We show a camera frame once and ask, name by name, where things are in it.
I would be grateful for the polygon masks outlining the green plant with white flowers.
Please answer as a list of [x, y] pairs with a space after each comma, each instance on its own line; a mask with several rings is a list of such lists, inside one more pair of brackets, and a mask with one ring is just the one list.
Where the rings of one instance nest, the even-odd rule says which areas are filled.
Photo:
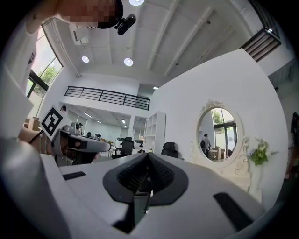
[[254, 163], [255, 166], [263, 165], [269, 161], [269, 158], [278, 154], [278, 151], [270, 151], [269, 144], [263, 138], [255, 138], [257, 145], [253, 148], [248, 157]]

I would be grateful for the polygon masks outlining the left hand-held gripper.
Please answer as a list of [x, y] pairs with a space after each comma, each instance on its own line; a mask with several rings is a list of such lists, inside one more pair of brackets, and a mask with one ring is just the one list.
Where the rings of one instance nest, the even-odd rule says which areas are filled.
[[[42, 118], [40, 126], [50, 140], [53, 155], [63, 156], [61, 135], [62, 132], [66, 133], [71, 124], [72, 121], [55, 105], [52, 105]], [[86, 153], [101, 153], [109, 151], [111, 144], [82, 135], [69, 135], [68, 148]]]

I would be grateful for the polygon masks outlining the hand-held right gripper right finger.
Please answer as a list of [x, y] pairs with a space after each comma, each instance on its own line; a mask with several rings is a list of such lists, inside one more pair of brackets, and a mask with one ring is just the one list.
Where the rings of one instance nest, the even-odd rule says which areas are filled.
[[264, 213], [251, 195], [206, 167], [152, 153], [148, 162], [150, 239], [225, 239]]

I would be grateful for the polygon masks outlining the black balcony railing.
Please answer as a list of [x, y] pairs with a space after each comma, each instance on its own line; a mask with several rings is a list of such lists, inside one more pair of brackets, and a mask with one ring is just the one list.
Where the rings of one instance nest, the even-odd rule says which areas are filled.
[[68, 86], [64, 96], [129, 106], [147, 111], [150, 109], [150, 98], [103, 89]]

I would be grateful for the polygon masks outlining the white cube bookshelf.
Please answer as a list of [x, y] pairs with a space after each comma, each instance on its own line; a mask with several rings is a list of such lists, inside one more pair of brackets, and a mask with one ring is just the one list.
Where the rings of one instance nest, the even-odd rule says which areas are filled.
[[145, 152], [161, 154], [165, 143], [166, 114], [157, 111], [145, 121], [144, 144]]

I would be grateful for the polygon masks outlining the large arched window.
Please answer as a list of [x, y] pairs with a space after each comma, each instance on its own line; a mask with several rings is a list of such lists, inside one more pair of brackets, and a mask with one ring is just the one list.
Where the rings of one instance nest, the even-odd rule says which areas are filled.
[[63, 68], [42, 27], [38, 30], [36, 56], [28, 78], [27, 97], [43, 97], [50, 84]]

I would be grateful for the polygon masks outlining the oval white ornate mirror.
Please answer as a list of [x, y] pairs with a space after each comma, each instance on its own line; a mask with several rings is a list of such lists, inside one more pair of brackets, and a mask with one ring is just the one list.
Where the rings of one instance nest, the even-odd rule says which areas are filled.
[[199, 151], [212, 165], [230, 163], [242, 139], [243, 127], [237, 113], [224, 103], [209, 99], [200, 111]]

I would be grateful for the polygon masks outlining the cardboard box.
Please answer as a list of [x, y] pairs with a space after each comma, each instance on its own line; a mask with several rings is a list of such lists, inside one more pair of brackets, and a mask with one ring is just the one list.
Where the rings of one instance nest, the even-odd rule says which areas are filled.
[[23, 126], [29, 130], [41, 131], [39, 117], [27, 117]]

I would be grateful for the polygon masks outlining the white ceiling air conditioner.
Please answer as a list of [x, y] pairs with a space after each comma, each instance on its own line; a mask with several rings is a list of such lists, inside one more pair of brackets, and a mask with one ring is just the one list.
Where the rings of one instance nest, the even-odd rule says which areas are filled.
[[77, 25], [69, 24], [69, 30], [75, 45], [89, 43], [89, 28], [78, 27]]

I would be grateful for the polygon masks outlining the black office chair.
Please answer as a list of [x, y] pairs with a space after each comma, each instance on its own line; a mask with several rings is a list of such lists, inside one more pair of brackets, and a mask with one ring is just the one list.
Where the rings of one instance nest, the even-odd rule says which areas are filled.
[[113, 159], [129, 156], [133, 152], [134, 142], [131, 137], [126, 137], [122, 142], [122, 148], [119, 154], [112, 155]]
[[175, 149], [175, 142], [166, 142], [163, 145], [162, 155], [178, 158], [179, 152]]

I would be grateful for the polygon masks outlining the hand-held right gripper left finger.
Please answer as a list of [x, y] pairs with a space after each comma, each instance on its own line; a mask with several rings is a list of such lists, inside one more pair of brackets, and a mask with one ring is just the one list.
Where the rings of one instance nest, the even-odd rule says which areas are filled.
[[75, 196], [110, 226], [130, 233], [135, 226], [134, 195], [147, 174], [147, 154], [60, 167]]

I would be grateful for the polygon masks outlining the person's left forearm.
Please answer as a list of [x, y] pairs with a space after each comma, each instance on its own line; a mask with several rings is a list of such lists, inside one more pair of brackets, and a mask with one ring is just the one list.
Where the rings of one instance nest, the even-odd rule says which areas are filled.
[[29, 143], [40, 154], [53, 155], [51, 140], [41, 131], [33, 131], [22, 127], [18, 138]]

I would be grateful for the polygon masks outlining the white vanity dressing table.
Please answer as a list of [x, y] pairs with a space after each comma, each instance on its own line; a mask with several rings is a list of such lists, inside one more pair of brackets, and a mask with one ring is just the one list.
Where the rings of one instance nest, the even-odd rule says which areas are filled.
[[[237, 144], [232, 155], [223, 162], [213, 162], [209, 160], [200, 149], [199, 127], [208, 111], [214, 108], [223, 108], [232, 114], [237, 126]], [[257, 176], [253, 176], [249, 171], [252, 161], [248, 157], [249, 136], [244, 134], [243, 123], [239, 115], [226, 107], [222, 102], [209, 99], [202, 107], [199, 120], [196, 124], [195, 141], [191, 142], [191, 154], [189, 162], [207, 167], [225, 179], [230, 180], [235, 185], [248, 192], [256, 201], [262, 202], [262, 190], [259, 188], [262, 170], [259, 169]]]

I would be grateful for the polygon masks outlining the person's white blouse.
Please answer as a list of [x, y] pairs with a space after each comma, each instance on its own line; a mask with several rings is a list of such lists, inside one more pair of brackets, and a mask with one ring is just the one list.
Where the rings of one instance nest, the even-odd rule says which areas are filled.
[[35, 61], [38, 31], [50, 17], [38, 13], [26, 16], [14, 30], [0, 59], [0, 93], [24, 92]]

